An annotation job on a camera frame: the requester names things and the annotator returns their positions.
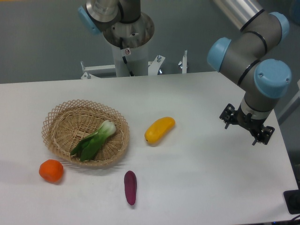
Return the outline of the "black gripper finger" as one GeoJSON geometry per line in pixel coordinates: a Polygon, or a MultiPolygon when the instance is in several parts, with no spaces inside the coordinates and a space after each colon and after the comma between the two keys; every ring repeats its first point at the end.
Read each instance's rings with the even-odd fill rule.
{"type": "Polygon", "coordinates": [[[225,129],[228,129],[230,125],[237,124],[237,111],[232,104],[228,104],[222,111],[219,118],[225,123],[225,129]]]}
{"type": "Polygon", "coordinates": [[[274,127],[265,127],[264,125],[252,129],[252,136],[255,139],[252,145],[255,145],[256,143],[263,143],[264,145],[267,145],[274,131],[274,127]]]}

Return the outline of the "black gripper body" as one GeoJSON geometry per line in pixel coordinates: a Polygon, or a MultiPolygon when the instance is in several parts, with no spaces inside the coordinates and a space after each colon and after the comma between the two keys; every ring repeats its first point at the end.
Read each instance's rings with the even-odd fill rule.
{"type": "Polygon", "coordinates": [[[263,123],[266,121],[266,118],[253,119],[251,113],[245,114],[241,108],[236,111],[235,117],[237,124],[249,131],[252,136],[263,135],[263,123]]]}

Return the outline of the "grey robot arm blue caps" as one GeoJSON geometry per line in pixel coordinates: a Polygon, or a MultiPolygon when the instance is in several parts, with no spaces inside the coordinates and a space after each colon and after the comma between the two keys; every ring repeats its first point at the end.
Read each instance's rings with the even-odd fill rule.
{"type": "MultiPolygon", "coordinates": [[[[287,18],[267,13],[255,0],[217,0],[215,4],[242,33],[232,41],[220,38],[210,48],[208,64],[245,91],[238,109],[228,105],[220,115],[226,125],[248,130],[256,143],[267,144],[274,132],[264,126],[286,93],[292,73],[282,61],[263,60],[289,33],[287,18]]],[[[148,62],[147,44],[154,34],[152,19],[141,12],[138,0],[89,0],[78,8],[92,34],[103,33],[113,51],[116,75],[157,75],[164,61],[148,62]]]]}

